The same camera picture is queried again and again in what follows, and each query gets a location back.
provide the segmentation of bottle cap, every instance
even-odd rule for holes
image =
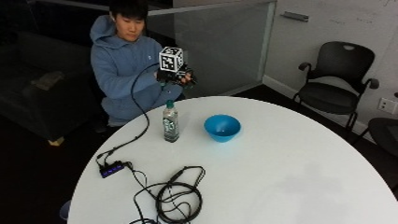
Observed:
[[[175,101],[172,101],[172,100],[168,100],[167,102],[165,102],[165,106],[167,106],[167,108],[173,108],[175,107]]]

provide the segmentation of black cable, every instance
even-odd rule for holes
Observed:
[[[107,159],[108,159],[108,157],[113,154],[113,152],[115,152],[117,149],[120,149],[121,147],[124,147],[124,146],[127,146],[128,144],[131,144],[132,142],[137,141],[137,139],[141,138],[143,135],[144,135],[144,134],[147,133],[147,131],[148,131],[148,128],[149,128],[149,117],[148,117],[148,115],[147,115],[147,112],[143,110],[140,104],[137,103],[137,101],[136,101],[136,99],[135,99],[135,92],[133,92],[133,90],[135,90],[136,83],[137,83],[137,81],[139,81],[139,77],[143,75],[143,73],[145,72],[145,70],[147,70],[148,68],[151,68],[151,67],[159,65],[159,64],[160,64],[160,63],[153,63],[153,64],[151,64],[149,66],[147,66],[147,67],[141,70],[141,72],[140,72],[139,75],[136,76],[136,79],[135,79],[135,82],[133,82],[133,85],[132,85],[132,88],[131,88],[131,92],[132,92],[132,100],[133,100],[133,102],[135,102],[137,108],[141,110],[141,112],[143,112],[143,114],[144,114],[144,116],[145,116],[145,119],[147,119],[147,127],[144,128],[143,132],[141,132],[141,133],[140,133],[140,134],[139,134],[131,141],[128,141],[128,142],[120,144],[119,146],[113,147],[113,148],[109,149],[108,151],[105,151],[105,152],[103,152],[101,154],[99,154],[97,159],[96,159],[96,162],[97,162],[97,164],[99,164],[99,166],[100,166],[100,169],[103,169],[104,166],[108,165],[108,163],[107,163]],[[101,165],[101,164],[99,163],[99,159],[103,157],[104,154],[105,154],[104,165]]]
[[[132,172],[133,172],[133,174],[135,174],[137,171],[133,169],[131,162],[128,163],[128,167],[129,167],[129,169],[132,170]],[[188,169],[196,169],[196,168],[201,169],[201,171],[200,171],[200,174],[199,174],[199,177],[197,177],[197,180],[196,180],[196,183],[195,183],[193,186],[189,185],[189,184],[187,184],[187,183],[176,182],[176,180],[179,179],[179,177],[181,176],[181,174],[184,173],[185,170],[188,170]],[[144,224],[144,223],[156,223],[156,224],[160,223],[159,221],[155,221],[155,220],[152,220],[152,219],[144,218],[144,216],[143,216],[143,210],[141,210],[140,205],[139,205],[139,202],[137,202],[137,196],[139,196],[144,191],[147,191],[147,192],[151,194],[151,196],[155,198],[155,200],[156,200],[156,209],[157,209],[157,213],[159,213],[159,218],[160,218],[163,221],[165,221],[165,222],[168,222],[168,223],[176,223],[176,224],[189,223],[189,222],[199,216],[199,214],[200,214],[200,210],[201,210],[203,199],[201,199],[201,194],[200,194],[200,190],[199,190],[197,186],[199,186],[199,184],[200,184],[201,179],[204,178],[204,175],[205,175],[205,170],[204,170],[204,168],[203,168],[201,166],[187,166],[187,167],[184,167],[184,169],[181,169],[181,170],[172,176],[171,180],[169,180],[167,183],[159,183],[159,184],[153,184],[153,185],[151,185],[151,186],[145,186],[145,185],[141,183],[141,181],[139,180],[139,178],[136,177],[136,175],[135,175],[136,180],[139,181],[140,185],[143,186],[143,189],[141,189],[141,190],[136,193],[136,195],[135,195],[135,204],[136,204],[136,207],[137,207],[137,210],[139,210],[140,219],[137,219],[137,220],[135,220],[133,222],[131,222],[131,224],[132,224],[132,223],[137,223],[139,221],[140,221],[143,224]],[[153,187],[156,187],[156,186],[161,186],[161,185],[163,185],[163,187],[161,187],[161,190],[160,190],[160,192],[159,192],[159,195],[155,196],[153,193],[151,192],[151,189],[152,189]],[[184,190],[184,191],[181,191],[181,192],[173,194],[173,193],[172,193],[172,190],[171,190],[173,187],[185,188],[185,189],[188,189],[188,190]],[[165,193],[167,191],[169,192],[169,196],[168,196],[168,197],[164,197],[164,193]],[[195,194],[197,195],[197,197],[199,197],[199,207],[197,207],[197,209],[195,210],[195,212],[192,212],[191,203],[188,203],[188,202],[181,202],[181,203],[176,204],[176,200],[177,200],[181,196],[188,195],[188,194],[192,194],[192,193],[195,193]],[[164,209],[163,209],[163,205],[167,204],[167,203],[172,203],[173,206],[175,206],[175,207],[173,207],[172,209],[169,209],[169,210],[164,210]],[[185,213],[181,211],[181,209],[180,209],[180,207],[181,207],[183,205],[187,205],[187,206],[188,206],[188,214],[185,214]],[[183,214],[184,218],[181,218],[181,219],[173,219],[172,217],[169,217],[169,216],[167,215],[168,213],[172,213],[172,212],[175,212],[176,210],[180,211],[180,213]]]

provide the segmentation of bottle label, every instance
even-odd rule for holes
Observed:
[[[176,130],[176,124],[171,119],[163,119],[163,126],[165,132],[173,132]]]

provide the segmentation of hood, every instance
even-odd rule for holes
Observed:
[[[89,37],[93,45],[119,49],[128,42],[116,37],[116,26],[109,15],[100,16],[91,27]]]

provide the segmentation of plastic bottle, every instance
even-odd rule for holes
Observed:
[[[165,109],[163,110],[163,128],[164,128],[164,140],[168,142],[176,142],[180,137],[179,131],[179,112],[175,108],[175,102],[168,100],[165,103]]]

